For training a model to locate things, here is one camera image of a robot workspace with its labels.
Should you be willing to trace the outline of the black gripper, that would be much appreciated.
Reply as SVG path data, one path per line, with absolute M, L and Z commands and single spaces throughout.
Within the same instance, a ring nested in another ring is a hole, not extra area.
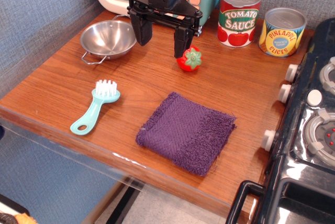
M 138 44 L 145 46 L 152 38 L 152 23 L 176 28 L 174 57 L 181 58 L 190 48 L 193 35 L 199 36 L 203 13 L 187 0 L 129 0 L 127 8 Z M 189 27 L 178 27 L 185 22 Z

